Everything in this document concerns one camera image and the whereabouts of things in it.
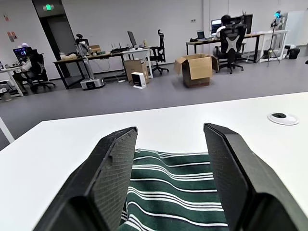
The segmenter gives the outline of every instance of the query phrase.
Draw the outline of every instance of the exit sign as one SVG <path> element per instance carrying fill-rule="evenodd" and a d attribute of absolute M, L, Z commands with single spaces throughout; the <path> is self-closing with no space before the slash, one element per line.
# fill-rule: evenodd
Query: exit sign
<path fill-rule="evenodd" d="M 47 4 L 47 5 L 43 6 L 44 11 L 52 11 L 53 9 L 54 9 L 53 4 Z"/>

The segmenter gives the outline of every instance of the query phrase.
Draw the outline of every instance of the table surface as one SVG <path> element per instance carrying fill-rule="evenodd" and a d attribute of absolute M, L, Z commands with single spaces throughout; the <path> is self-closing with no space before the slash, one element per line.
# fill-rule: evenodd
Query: table surface
<path fill-rule="evenodd" d="M 9 71 L 16 71 L 16 70 L 20 70 L 21 68 L 23 68 L 22 66 L 18 66 L 18 67 L 13 67 L 13 68 L 10 68 L 10 69 L 0 69 L 0 73 L 7 73 Z"/>
<path fill-rule="evenodd" d="M 123 52 L 118 52 L 118 53 L 110 53 L 107 52 L 106 54 L 98 54 L 98 55 L 88 55 L 88 59 L 89 60 L 93 60 L 93 59 L 101 59 L 101 58 L 110 58 L 110 57 L 114 57 L 114 56 L 120 56 L 122 54 L 130 54 L 130 53 L 137 53 L 137 52 L 145 52 L 148 51 L 150 48 L 145 48 L 142 50 L 131 50 L 131 51 L 123 51 Z M 53 62 L 54 64 L 64 64 L 64 63 L 73 63 L 73 62 L 78 62 L 78 61 L 82 61 L 82 58 L 75 58 L 75 59 L 67 59 L 67 60 L 58 60 Z"/>
<path fill-rule="evenodd" d="M 275 30 L 274 31 L 275 34 L 287 33 L 287 32 L 288 32 L 288 30 Z M 259 37 L 259 36 L 267 35 L 267 34 L 271 34 L 271 33 L 272 33 L 272 31 L 261 31 L 261 32 L 254 33 L 254 34 L 246 34 L 245 35 L 245 39 L 255 38 L 255 37 Z M 220 39 L 219 40 L 214 40 L 213 38 L 211 38 L 211 39 L 207 39 L 205 41 L 186 42 L 186 44 L 187 45 L 203 45 L 203 44 L 215 43 L 215 42 L 220 42 Z"/>
<path fill-rule="evenodd" d="M 0 230 L 32 230 L 68 176 L 113 131 L 137 126 L 136 148 L 204 152 L 205 122 L 241 134 L 307 216 L 307 101 L 308 93 L 297 93 L 42 122 L 0 152 Z M 272 123 L 273 112 L 300 123 Z"/>

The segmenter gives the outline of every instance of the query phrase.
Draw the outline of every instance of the striped towel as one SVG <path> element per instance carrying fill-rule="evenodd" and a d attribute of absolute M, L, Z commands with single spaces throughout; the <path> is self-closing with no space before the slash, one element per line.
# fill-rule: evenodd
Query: striped towel
<path fill-rule="evenodd" d="M 229 230 L 208 153 L 136 150 L 119 230 Z"/>

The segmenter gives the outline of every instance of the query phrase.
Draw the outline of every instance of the person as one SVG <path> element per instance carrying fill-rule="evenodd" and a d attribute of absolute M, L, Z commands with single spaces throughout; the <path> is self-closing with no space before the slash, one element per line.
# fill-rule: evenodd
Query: person
<path fill-rule="evenodd" d="M 230 23 L 231 16 L 230 15 L 224 15 L 221 18 L 221 27 L 217 29 L 216 34 L 214 36 L 214 40 L 220 40 L 220 31 L 226 28 L 226 25 Z M 218 53 L 216 48 L 213 49 L 213 55 L 218 56 L 221 53 L 220 47 L 218 48 Z"/>
<path fill-rule="evenodd" d="M 30 61 L 30 57 L 38 55 L 38 50 L 28 50 L 28 49 L 26 49 L 26 54 L 28 55 L 27 61 L 22 62 L 23 66 L 22 66 L 21 72 L 15 73 L 13 75 L 13 78 L 15 79 L 18 87 L 23 91 L 23 94 L 27 94 L 27 91 L 25 89 L 23 81 L 26 81 L 27 78 L 31 78 L 31 77 L 35 76 L 35 74 L 31 71 L 32 64 L 31 64 L 31 61 Z"/>

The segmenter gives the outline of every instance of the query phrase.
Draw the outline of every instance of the cardboard box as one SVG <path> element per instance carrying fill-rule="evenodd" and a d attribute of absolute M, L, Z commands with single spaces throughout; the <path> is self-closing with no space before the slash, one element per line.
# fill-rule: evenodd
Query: cardboard box
<path fill-rule="evenodd" d="M 150 82 L 148 68 L 146 66 L 146 63 L 145 62 L 141 63 L 140 59 L 125 60 L 124 67 L 126 69 L 127 78 L 128 78 L 128 82 L 130 85 L 133 85 L 133 78 L 131 76 L 131 73 L 133 72 L 142 72 L 144 75 L 146 84 Z"/>
<path fill-rule="evenodd" d="M 174 70 L 180 74 L 182 67 L 183 83 L 188 88 L 208 86 L 213 70 L 218 71 L 218 61 L 208 54 L 192 54 L 178 58 Z"/>

